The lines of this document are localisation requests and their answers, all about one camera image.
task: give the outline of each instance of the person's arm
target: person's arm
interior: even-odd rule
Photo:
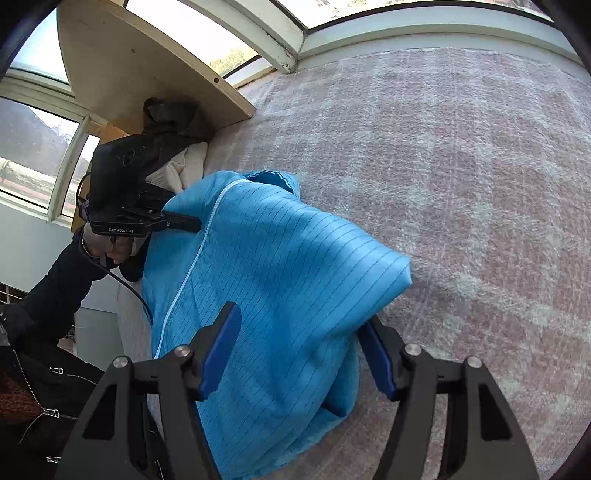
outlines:
[[[67,335],[74,323],[74,314],[88,295],[92,282],[106,276],[106,272],[92,261],[92,256],[105,253],[91,246],[95,240],[92,235],[78,230],[72,243],[28,295],[20,303],[4,307],[2,319],[12,345],[25,335],[42,336],[51,343],[57,343]],[[85,239],[83,248],[80,244],[82,236]]]

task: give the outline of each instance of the wooden panel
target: wooden panel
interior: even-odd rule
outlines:
[[[195,100],[216,130],[254,114],[209,66],[109,0],[64,0],[57,27],[78,102],[129,134],[141,133],[142,106],[152,96]]]

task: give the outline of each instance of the tree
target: tree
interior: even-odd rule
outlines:
[[[224,58],[210,61],[209,66],[218,75],[224,76],[255,55],[256,52],[250,47],[233,48]]]

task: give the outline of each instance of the hand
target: hand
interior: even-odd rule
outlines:
[[[89,223],[85,224],[82,235],[86,251],[93,257],[106,255],[116,264],[120,264],[131,255],[133,237],[97,235],[92,231]]]

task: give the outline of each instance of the glass pane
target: glass pane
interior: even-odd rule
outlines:
[[[76,211],[76,192],[78,190],[78,184],[82,180],[82,177],[88,171],[88,165],[92,159],[92,154],[95,152],[95,148],[99,145],[100,138],[94,135],[89,135],[84,143],[76,168],[74,169],[74,175],[70,180],[70,186],[66,193],[66,201],[64,207],[61,210],[62,215],[74,218],[74,212]]]
[[[127,10],[166,33],[220,76],[257,55],[221,25],[178,0],[129,0]]]
[[[57,38],[56,11],[41,22],[17,53],[11,67],[68,83]]]
[[[42,207],[78,123],[0,98],[0,189]]]
[[[280,0],[300,22],[308,28],[387,5],[408,4],[421,0]],[[505,5],[546,17],[530,0],[472,0],[474,2]]]

